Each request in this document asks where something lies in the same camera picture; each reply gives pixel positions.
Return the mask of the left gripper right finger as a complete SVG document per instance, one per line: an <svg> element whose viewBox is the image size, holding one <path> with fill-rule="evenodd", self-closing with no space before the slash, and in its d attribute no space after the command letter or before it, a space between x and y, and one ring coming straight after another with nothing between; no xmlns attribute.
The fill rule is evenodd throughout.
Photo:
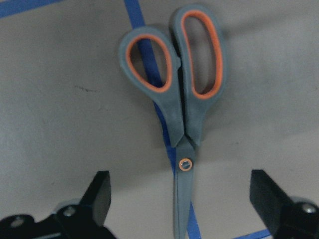
<svg viewBox="0 0 319 239"><path fill-rule="evenodd" d="M317 239L319 207L290 197L262 169L251 171L249 199L274 239Z"/></svg>

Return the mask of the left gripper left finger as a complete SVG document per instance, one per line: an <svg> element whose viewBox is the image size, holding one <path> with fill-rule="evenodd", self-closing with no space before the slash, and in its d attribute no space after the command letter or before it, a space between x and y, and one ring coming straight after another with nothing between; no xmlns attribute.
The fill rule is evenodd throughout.
<svg viewBox="0 0 319 239"><path fill-rule="evenodd" d="M114 239L104 226L111 205L109 171L98 171L77 204L68 204L36 222L18 214L0 221L2 239Z"/></svg>

